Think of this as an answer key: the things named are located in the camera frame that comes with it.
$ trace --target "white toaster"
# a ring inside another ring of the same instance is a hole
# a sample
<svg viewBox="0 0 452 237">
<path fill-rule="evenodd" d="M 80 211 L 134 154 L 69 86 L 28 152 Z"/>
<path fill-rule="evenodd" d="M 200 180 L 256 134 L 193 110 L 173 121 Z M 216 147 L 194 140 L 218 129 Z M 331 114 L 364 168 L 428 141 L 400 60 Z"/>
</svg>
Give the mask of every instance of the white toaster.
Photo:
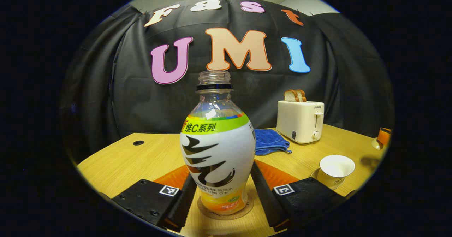
<svg viewBox="0 0 452 237">
<path fill-rule="evenodd" d="M 276 131 L 297 143 L 309 143 L 322 136 L 323 110 L 321 102 L 278 101 Z"/>
</svg>

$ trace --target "cork coaster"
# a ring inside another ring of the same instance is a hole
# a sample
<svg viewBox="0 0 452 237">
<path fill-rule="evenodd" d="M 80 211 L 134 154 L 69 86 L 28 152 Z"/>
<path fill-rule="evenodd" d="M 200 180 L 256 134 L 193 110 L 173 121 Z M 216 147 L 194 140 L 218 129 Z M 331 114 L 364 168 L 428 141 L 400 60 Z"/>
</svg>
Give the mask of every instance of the cork coaster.
<svg viewBox="0 0 452 237">
<path fill-rule="evenodd" d="M 209 211 L 201 202 L 201 198 L 198 198 L 198 202 L 197 202 L 197 206 L 199 208 L 199 210 L 202 212 L 202 214 L 204 214 L 205 216 L 209 217 L 209 218 L 213 218 L 213 219 L 218 219 L 218 220 L 232 220 L 232 219 L 237 219 L 237 218 L 241 218 L 245 215 L 247 215 L 251 209 L 254 206 L 254 201 L 253 199 L 250 197 L 250 195 L 248 195 L 248 202 L 246 203 L 245 207 L 239 211 L 237 211 L 234 214 L 231 215 L 218 215 L 214 212 Z"/>
</svg>

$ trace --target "toast slice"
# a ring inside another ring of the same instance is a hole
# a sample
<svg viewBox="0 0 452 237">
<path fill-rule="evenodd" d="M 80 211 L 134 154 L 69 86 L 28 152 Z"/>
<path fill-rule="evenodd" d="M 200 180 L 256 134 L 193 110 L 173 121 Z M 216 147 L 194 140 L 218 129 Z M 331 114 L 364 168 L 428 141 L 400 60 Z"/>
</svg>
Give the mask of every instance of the toast slice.
<svg viewBox="0 0 452 237">
<path fill-rule="evenodd" d="M 286 90 L 286 92 L 284 92 L 284 101 L 300 102 L 297 91 L 293 89 Z"/>
<path fill-rule="evenodd" d="M 295 91 L 297 92 L 297 96 L 300 102 L 306 102 L 305 92 L 301 89 L 296 89 Z"/>
</svg>

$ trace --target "pink letter u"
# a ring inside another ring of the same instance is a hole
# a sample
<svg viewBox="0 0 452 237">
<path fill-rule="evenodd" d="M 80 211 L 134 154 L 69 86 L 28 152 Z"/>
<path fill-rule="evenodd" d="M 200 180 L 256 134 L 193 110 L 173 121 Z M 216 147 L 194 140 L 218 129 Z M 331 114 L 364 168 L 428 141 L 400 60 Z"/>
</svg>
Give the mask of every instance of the pink letter u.
<svg viewBox="0 0 452 237">
<path fill-rule="evenodd" d="M 165 52 L 168 50 L 168 45 L 161 45 L 155 47 L 150 52 L 152 55 L 152 79 L 158 84 L 175 83 L 182 79 L 187 72 L 189 65 L 189 44 L 193 41 L 193 37 L 184 37 L 176 42 L 174 46 L 177 47 L 177 65 L 171 72 L 165 71 Z"/>
</svg>

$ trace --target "plastic bottle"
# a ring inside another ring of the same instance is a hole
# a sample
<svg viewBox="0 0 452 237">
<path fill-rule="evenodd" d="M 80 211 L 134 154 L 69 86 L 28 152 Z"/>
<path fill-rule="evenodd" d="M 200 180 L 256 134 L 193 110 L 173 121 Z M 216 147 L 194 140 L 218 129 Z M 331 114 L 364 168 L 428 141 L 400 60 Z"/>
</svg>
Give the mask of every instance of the plastic bottle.
<svg viewBox="0 0 452 237">
<path fill-rule="evenodd" d="M 256 136 L 250 120 L 231 100 L 227 71 L 203 71 L 200 100 L 184 121 L 180 148 L 201 191 L 202 204 L 219 215 L 243 209 Z"/>
</svg>

